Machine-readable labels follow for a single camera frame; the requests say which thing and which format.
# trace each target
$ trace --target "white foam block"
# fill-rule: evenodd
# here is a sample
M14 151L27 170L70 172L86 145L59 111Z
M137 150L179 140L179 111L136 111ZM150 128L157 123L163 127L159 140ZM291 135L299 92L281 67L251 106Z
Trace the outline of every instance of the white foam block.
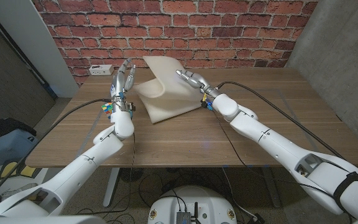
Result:
M183 81L176 70L184 70L181 63L171 57L144 56L143 59L155 75L155 79L136 85L152 123L189 112L201 106L200 90Z

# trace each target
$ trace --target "wooden table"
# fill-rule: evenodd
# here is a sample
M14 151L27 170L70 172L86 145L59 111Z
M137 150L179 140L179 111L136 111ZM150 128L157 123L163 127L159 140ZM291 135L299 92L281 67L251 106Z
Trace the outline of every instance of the wooden table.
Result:
M202 74L213 85L235 81L253 88L358 166L358 139L296 70L233 68L191 71ZM149 69L137 69L135 83L153 78ZM62 114L86 101L107 98L111 80L112 76L89 77ZM330 153L250 92L230 84L224 85L221 91L240 105L252 109L260 122L295 144L305 149ZM211 111L198 108L152 124L134 90L127 94L127 100L133 101L136 106L133 118L135 143L133 137L124 140L124 147L108 159L104 166L130 167L134 144L134 167L242 166ZM93 138L111 125L101 111L102 104L94 103L69 115L34 149L26 164L31 167L65 167L77 155L89 149L93 145ZM237 134L220 114L219 120L246 164L279 166L255 142Z

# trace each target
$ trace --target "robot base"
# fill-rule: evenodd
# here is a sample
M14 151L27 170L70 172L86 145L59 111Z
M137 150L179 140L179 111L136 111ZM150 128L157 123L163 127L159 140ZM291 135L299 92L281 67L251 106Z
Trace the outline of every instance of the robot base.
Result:
M173 190L178 197L185 201L187 213L183 202L176 198L175 193L170 190L153 203L148 216L148 224L177 223L177 220L181 220L179 224L195 222L193 217L195 215L195 203L198 204L196 218L199 223L237 223L232 205L215 191L195 185L181 186Z

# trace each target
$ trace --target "power outlet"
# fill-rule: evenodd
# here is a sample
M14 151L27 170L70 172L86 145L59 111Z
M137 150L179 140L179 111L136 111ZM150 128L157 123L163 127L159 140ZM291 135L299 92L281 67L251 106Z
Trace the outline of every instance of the power outlet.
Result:
M111 75L114 71L112 65L92 65L89 68L91 75Z

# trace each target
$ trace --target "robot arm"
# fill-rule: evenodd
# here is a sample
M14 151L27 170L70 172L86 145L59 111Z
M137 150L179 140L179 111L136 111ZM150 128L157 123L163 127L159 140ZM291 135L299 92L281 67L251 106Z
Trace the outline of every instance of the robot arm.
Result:
M130 59L124 61L113 78L111 98L113 112L112 126L101 131L94 139L94 146L77 157L49 181L19 192L0 203L2 217L47 217L59 215L67 202L84 184L91 174L106 159L110 158L123 146L123 139L134 133L132 112L135 107L126 102L125 93L134 82L135 66L130 71L130 77L124 82L124 72ZM28 200L42 193L47 195L40 203Z
M358 219L358 168L344 159L303 149L259 121L256 114L220 93L197 73L177 71L193 88L200 88L213 101L232 128L265 149L286 168L320 205L337 215L350 213ZM316 187L325 193L306 187Z

